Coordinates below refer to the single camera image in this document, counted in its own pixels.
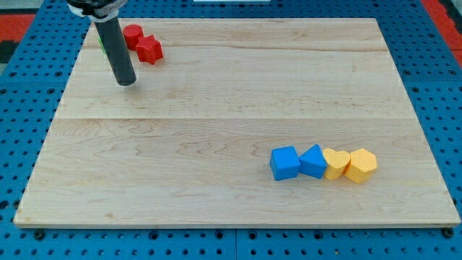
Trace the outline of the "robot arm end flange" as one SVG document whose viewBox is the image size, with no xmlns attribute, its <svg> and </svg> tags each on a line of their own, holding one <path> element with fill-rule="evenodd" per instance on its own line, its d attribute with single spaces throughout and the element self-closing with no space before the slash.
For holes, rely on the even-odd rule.
<svg viewBox="0 0 462 260">
<path fill-rule="evenodd" d="M 128 0 L 66 0 L 69 9 L 80 17 L 106 18 L 117 12 Z"/>
</svg>

